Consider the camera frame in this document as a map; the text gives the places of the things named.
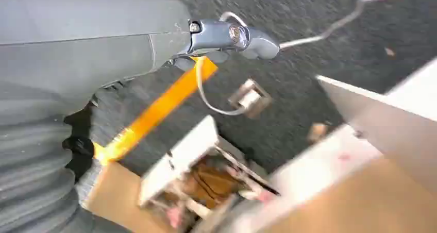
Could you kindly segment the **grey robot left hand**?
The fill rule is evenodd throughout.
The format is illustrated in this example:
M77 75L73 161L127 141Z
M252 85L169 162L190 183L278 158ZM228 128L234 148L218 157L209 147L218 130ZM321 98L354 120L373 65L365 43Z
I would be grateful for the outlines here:
M235 50L274 58L265 33L196 19L178 0L1 0L1 125L80 111L100 88L169 59Z

